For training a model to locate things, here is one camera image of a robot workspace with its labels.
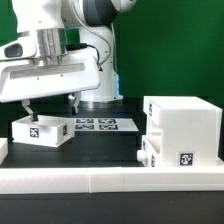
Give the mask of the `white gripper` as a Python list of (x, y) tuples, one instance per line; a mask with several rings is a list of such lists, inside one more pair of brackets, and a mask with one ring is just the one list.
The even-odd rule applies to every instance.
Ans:
[(0, 102), (21, 101), (31, 122), (38, 114), (30, 108), (35, 98), (71, 93), (68, 96), (72, 113), (78, 113), (81, 93), (98, 88), (100, 77), (95, 58), (75, 53), (63, 58), (61, 65), (35, 67), (31, 60), (0, 63)]

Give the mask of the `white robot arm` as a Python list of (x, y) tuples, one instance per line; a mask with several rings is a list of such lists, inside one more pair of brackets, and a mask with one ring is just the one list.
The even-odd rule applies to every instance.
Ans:
[(137, 0), (10, 0), (16, 40), (0, 47), (0, 102), (68, 94), (81, 101), (119, 98), (113, 21)]

